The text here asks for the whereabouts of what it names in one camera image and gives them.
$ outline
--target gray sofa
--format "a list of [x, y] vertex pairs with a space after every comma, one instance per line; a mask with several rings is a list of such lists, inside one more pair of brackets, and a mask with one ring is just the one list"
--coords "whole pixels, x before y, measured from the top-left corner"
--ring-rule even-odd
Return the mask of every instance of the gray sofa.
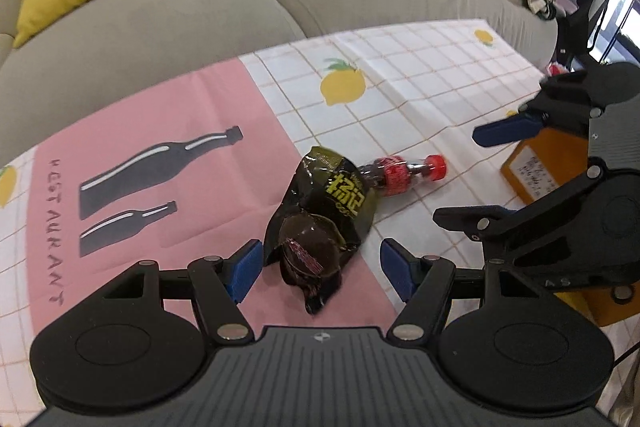
[[538, 67], [557, 37], [519, 0], [93, 0], [13, 50], [19, 6], [0, 0], [0, 165], [145, 87], [305, 37], [482, 18]]

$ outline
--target plastic bottle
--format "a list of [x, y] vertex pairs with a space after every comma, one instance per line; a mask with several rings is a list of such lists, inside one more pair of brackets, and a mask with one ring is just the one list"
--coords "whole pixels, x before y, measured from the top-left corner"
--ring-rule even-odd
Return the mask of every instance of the plastic bottle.
[[424, 160], [405, 160], [402, 156], [385, 156], [358, 167], [381, 196], [395, 196], [409, 190], [416, 180], [437, 181], [447, 175], [443, 156], [434, 154]]

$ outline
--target paper label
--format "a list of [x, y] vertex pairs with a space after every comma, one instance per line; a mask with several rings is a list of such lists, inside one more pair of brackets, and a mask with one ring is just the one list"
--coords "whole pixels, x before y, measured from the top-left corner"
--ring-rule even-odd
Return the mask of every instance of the paper label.
[[382, 158], [382, 164], [385, 171], [385, 196], [395, 196], [409, 190], [411, 174], [406, 167], [406, 162], [400, 156]]
[[558, 188], [558, 183], [531, 147], [524, 146], [509, 168], [534, 201]]

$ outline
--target bottle illustration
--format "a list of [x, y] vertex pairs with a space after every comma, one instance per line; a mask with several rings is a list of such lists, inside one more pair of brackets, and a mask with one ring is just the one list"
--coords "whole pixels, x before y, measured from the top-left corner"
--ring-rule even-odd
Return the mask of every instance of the bottle illustration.
[[385, 156], [358, 167], [358, 170], [381, 196], [395, 196], [409, 190], [415, 180], [443, 179], [447, 175], [447, 163], [439, 154], [427, 156], [424, 160], [405, 160], [402, 156]]
[[242, 132], [235, 126], [226, 132], [205, 134], [188, 142], [152, 145], [80, 185], [80, 219], [86, 219], [124, 196], [169, 181], [196, 158], [241, 139]]
[[80, 234], [80, 257], [140, 233], [146, 226], [178, 210], [175, 201], [148, 210], [125, 210], [107, 217]]

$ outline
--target orange box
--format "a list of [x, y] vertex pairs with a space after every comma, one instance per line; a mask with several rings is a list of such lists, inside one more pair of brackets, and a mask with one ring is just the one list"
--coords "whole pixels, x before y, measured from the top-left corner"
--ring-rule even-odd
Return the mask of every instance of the orange box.
[[[584, 172], [587, 155], [587, 140], [545, 128], [535, 138], [520, 142], [500, 172], [529, 204]], [[640, 313], [640, 283], [633, 286], [634, 296], [626, 304], [615, 302], [610, 288], [556, 295], [583, 315], [589, 317], [590, 312], [589, 318], [604, 327]]]

